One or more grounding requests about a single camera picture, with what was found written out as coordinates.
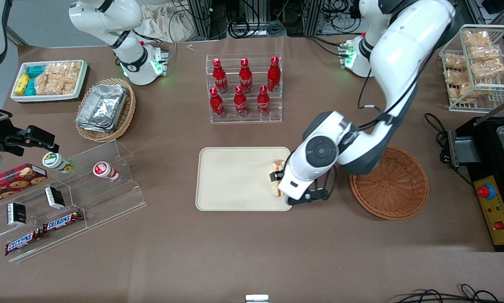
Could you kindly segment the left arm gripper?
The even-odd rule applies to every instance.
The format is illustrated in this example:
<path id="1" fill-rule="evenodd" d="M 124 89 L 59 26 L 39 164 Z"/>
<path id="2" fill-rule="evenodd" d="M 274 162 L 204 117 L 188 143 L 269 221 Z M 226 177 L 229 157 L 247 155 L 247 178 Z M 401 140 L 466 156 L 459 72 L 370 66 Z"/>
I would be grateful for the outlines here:
<path id="1" fill-rule="evenodd" d="M 297 171 L 291 165 L 286 165 L 284 170 L 273 171 L 269 174 L 271 182 L 280 181 L 278 188 L 287 197 L 299 200 L 304 197 L 304 192 L 317 178 L 313 171 Z"/>

